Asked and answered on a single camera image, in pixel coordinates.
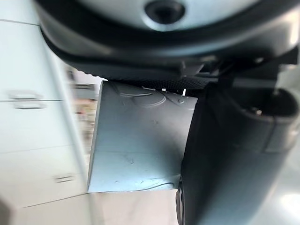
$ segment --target black plastic cover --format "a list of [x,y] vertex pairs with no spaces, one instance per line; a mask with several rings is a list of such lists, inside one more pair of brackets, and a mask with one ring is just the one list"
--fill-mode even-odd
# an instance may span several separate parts
[[113,23],[74,0],[34,2],[47,43],[59,57],[81,71],[122,82],[160,86],[172,81],[184,84],[180,88],[202,88],[203,78],[188,77],[191,86],[183,81],[183,67],[229,58],[269,59],[299,41],[299,0],[261,1],[222,22],[171,32]]
[[296,141],[298,113],[285,90],[208,88],[181,167],[184,224],[248,224]]

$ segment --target white cabinet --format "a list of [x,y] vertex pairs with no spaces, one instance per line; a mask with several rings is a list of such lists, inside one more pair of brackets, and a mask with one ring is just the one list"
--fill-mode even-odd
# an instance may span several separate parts
[[88,195],[20,209],[12,225],[91,225]]
[[[10,1],[1,0],[0,10],[11,13],[1,7]],[[40,27],[0,20],[0,31],[0,101],[11,100],[11,92],[58,100]]]
[[20,185],[45,179],[59,182],[73,180],[77,173],[80,170],[72,146],[0,154],[0,184]]
[[0,154],[72,144],[60,101],[0,102],[0,112]]
[[0,196],[16,208],[81,195],[86,185],[72,146],[0,154]]
[[16,208],[48,203],[86,193],[81,174],[72,174],[72,179],[57,182],[54,178],[14,185],[12,204]]
[[31,0],[0,0],[0,19],[38,24]]

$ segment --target cabinet door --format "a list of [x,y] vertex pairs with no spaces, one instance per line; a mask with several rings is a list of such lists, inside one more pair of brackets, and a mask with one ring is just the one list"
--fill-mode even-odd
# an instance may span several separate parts
[[0,112],[0,154],[72,144],[60,101],[0,102]]
[[88,195],[19,209],[12,225],[92,225]]
[[38,24],[38,17],[31,0],[1,0],[0,19]]
[[0,31],[0,101],[16,95],[58,100],[40,27],[0,20]]

